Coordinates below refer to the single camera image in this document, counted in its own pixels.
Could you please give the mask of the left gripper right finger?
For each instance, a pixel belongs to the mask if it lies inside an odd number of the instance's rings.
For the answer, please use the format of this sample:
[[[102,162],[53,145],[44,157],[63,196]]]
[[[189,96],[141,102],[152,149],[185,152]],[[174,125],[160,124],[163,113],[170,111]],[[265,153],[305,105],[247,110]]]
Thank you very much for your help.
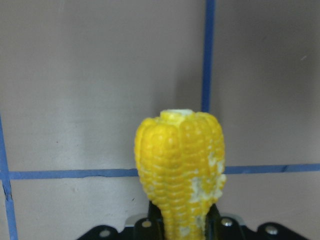
[[[216,239],[216,231],[215,231],[215,224],[216,221],[219,220],[221,217],[220,212],[217,208],[217,205],[214,203],[206,217],[205,217],[205,240],[215,240]]]

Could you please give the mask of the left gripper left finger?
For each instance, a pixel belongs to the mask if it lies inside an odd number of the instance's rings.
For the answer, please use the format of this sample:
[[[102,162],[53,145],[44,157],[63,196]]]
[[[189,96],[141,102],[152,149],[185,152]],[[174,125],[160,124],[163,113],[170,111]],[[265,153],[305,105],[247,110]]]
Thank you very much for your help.
[[[148,204],[147,218],[151,222],[151,236],[153,240],[164,240],[165,231],[160,209],[151,201]]]

